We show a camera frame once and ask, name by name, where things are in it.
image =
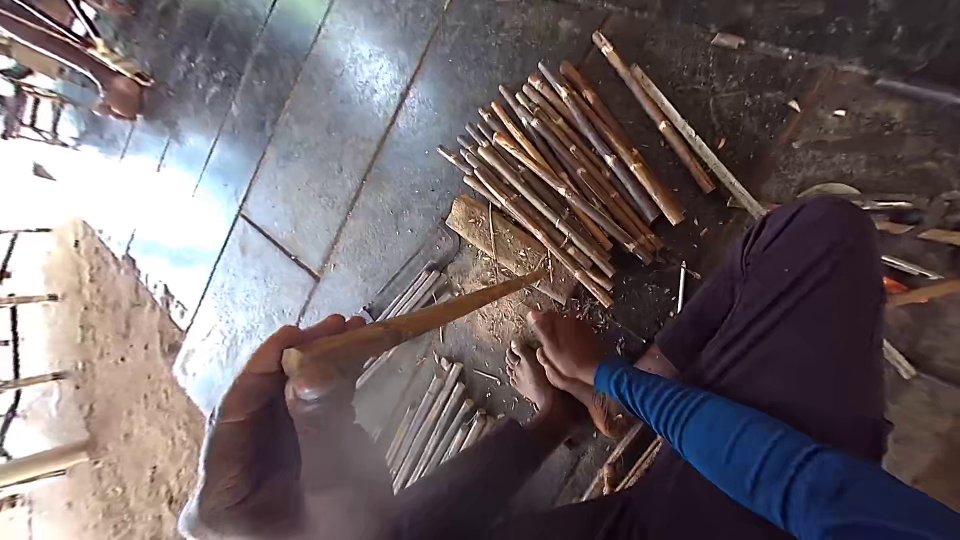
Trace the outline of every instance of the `blue sleeve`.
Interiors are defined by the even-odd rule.
[[[732,499],[799,538],[960,538],[960,514],[758,410],[608,357],[594,376]]]

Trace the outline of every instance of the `dark purple pants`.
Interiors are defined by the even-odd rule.
[[[657,338],[683,380],[879,461],[887,424],[876,231],[850,203],[787,205],[741,238]],[[672,450],[629,490],[500,517],[548,454],[516,422],[401,494],[411,538],[788,537]]]

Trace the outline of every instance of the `pile of bamboo sticks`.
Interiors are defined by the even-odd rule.
[[[724,184],[735,184],[731,191],[745,208],[758,208],[736,179],[729,182],[732,174],[709,148],[709,155],[702,152],[706,145],[642,70],[628,68],[599,32],[593,39],[703,191],[712,191],[714,184],[690,147]],[[480,108],[483,122],[466,125],[468,136],[457,137],[458,153],[443,146],[437,150],[464,173],[467,185],[542,242],[552,258],[609,307],[612,246],[644,263],[654,261],[663,242],[650,224],[660,215],[671,225],[680,223],[684,206],[573,64],[564,61],[555,72],[540,62],[538,69],[520,91],[499,87],[507,107],[494,100],[488,109]]]
[[[466,387],[457,381],[463,369],[462,363],[451,364],[443,358],[440,373],[430,382],[420,404],[410,405],[400,420],[386,456],[395,493],[469,448],[492,428],[494,421],[482,408],[468,418],[473,400],[465,398]]]

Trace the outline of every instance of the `hand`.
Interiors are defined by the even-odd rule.
[[[593,386],[603,346],[593,329],[575,317],[554,311],[531,311],[530,325],[552,367],[560,375]]]

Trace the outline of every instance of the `sandy ground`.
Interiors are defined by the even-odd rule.
[[[176,521],[196,477],[204,419],[171,366],[182,331],[127,262],[88,226],[55,232],[44,310],[50,368],[71,372],[24,411],[52,444],[89,435],[94,459],[32,490],[36,539],[180,538]]]

